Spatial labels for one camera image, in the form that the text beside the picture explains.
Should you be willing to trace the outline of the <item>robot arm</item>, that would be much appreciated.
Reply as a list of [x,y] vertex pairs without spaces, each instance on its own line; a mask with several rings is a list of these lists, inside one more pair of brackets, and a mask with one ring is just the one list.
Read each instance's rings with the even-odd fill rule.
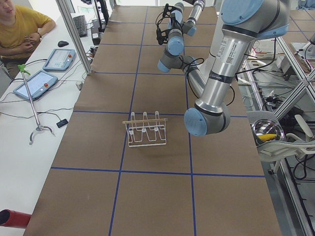
[[159,45],[165,45],[157,67],[161,72],[168,73],[171,69],[183,71],[188,85],[196,98],[200,98],[207,79],[201,74],[198,66],[203,58],[183,55],[185,49],[184,35],[194,36],[196,23],[205,7],[204,0],[188,0],[193,5],[187,21],[183,20],[184,5],[181,2],[174,6],[166,4],[161,18],[156,20],[156,35]]
[[256,40],[277,38],[289,26],[288,0],[224,0],[220,9],[222,39],[214,64],[194,107],[184,115],[195,136],[220,133],[230,122],[225,96]]

